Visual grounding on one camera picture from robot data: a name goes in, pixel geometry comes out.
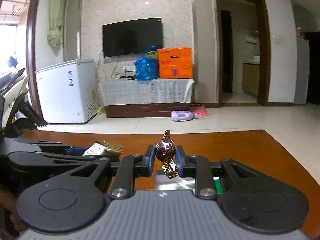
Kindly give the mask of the person left hand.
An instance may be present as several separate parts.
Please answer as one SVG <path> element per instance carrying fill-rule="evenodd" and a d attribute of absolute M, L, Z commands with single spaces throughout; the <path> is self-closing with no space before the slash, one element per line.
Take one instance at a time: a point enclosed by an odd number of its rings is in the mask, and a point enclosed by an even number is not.
<path fill-rule="evenodd" d="M 3 205 L 4 208 L 10 211 L 10 220 L 13 223 L 15 230 L 17 230 L 18 232 L 23 232 L 25 230 L 25 226 L 17 213 L 17 198 L 9 191 L 1 189 L 0 199 L 1 205 Z"/>

